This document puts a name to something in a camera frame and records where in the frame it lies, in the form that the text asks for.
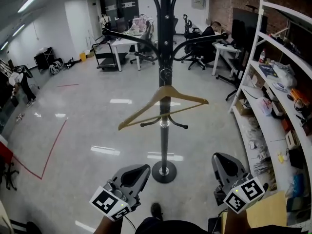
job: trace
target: hanger hook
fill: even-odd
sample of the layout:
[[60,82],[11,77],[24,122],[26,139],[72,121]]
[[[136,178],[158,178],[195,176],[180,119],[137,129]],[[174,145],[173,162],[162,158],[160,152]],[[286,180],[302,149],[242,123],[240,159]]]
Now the hanger hook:
[[162,69],[160,72],[159,72],[159,77],[160,77],[160,79],[162,79],[163,81],[164,81],[164,83],[166,83],[166,81],[161,77],[161,72],[162,71],[164,71],[164,70],[169,70],[170,72],[171,72],[171,75],[172,75],[172,70],[171,69],[169,69],[169,68],[164,68],[164,69]]

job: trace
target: yellow bin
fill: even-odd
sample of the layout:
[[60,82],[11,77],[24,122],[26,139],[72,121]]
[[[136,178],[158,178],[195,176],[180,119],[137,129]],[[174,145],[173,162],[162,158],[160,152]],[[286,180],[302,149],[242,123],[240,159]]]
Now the yellow bin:
[[82,52],[80,55],[79,55],[81,61],[86,61],[87,60],[87,57],[86,57],[86,53]]

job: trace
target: brick wall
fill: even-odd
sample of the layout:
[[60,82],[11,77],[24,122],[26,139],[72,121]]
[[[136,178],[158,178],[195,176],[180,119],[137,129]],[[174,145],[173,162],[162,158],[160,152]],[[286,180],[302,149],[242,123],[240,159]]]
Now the brick wall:
[[[267,0],[312,17],[312,0]],[[251,11],[246,4],[259,7],[259,0],[210,0],[209,17],[211,21],[218,21],[222,27],[231,32],[233,8]],[[278,32],[286,27],[287,19],[277,11],[267,8],[265,15],[268,17],[267,33]]]

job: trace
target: black stand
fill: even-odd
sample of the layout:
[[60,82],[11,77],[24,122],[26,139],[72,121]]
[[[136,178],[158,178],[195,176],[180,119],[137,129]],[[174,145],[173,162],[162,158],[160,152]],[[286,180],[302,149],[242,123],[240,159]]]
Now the black stand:
[[[160,0],[160,4],[158,0],[154,0],[157,10],[157,28],[158,28],[158,49],[156,49],[150,42],[138,39],[132,36],[120,34],[118,32],[110,31],[108,29],[104,29],[104,35],[116,36],[119,38],[129,39],[132,41],[136,41],[142,43],[149,48],[151,48],[156,54],[156,59],[159,64],[159,87],[165,85],[172,84],[172,64],[175,59],[175,55],[177,52],[184,47],[185,45],[204,42],[204,41],[212,41],[217,39],[227,39],[228,35],[223,33],[218,36],[209,36],[209,37],[199,37],[187,40],[180,45],[178,45],[173,50],[173,37],[174,37],[174,9],[176,0]],[[170,112],[170,97],[165,97],[160,101],[160,115],[166,114]],[[173,163],[167,161],[167,153],[168,153],[168,138],[169,138],[169,121],[172,122],[173,125],[183,127],[187,129],[187,125],[182,125],[176,123],[169,116],[160,117],[152,122],[142,123],[141,127],[153,125],[160,121],[160,134],[161,134],[161,161],[157,162],[152,168],[153,178],[159,183],[169,183],[174,180],[176,177],[176,167]]]

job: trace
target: wooden hanger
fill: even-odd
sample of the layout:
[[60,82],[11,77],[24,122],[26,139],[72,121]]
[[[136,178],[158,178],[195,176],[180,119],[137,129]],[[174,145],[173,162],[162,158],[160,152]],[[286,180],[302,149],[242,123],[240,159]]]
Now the wooden hanger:
[[[139,117],[141,114],[143,114],[145,111],[147,111],[149,108],[151,108],[153,105],[155,105],[156,102],[160,101],[161,99],[164,99],[165,97],[172,97],[172,98],[178,98],[178,99],[184,99],[184,100],[188,100],[188,101],[194,101],[194,102],[198,102],[198,105],[192,106],[192,107],[187,107],[184,109],[180,109],[177,111],[173,111],[173,112],[169,112],[166,114],[162,114],[162,115],[157,115],[148,119],[143,119],[143,120],[139,120],[136,122],[132,122],[133,120],[135,120],[137,117]],[[168,115],[172,115],[178,112],[182,112],[194,107],[199,107],[201,105],[207,104],[208,105],[208,101],[206,99],[202,99],[202,98],[198,98],[198,97],[194,97],[194,96],[187,96],[184,94],[179,93],[173,86],[162,86],[160,88],[158,88],[158,90],[156,91],[156,93],[153,95],[152,99],[150,100],[150,102],[148,102],[142,109],[138,110],[137,112],[135,112],[133,115],[131,115],[130,117],[126,118],[119,126],[118,126],[118,130],[121,130],[125,127],[129,127],[129,126],[133,126],[151,119],[156,119],[159,117],[163,117],[163,116],[168,116]]]

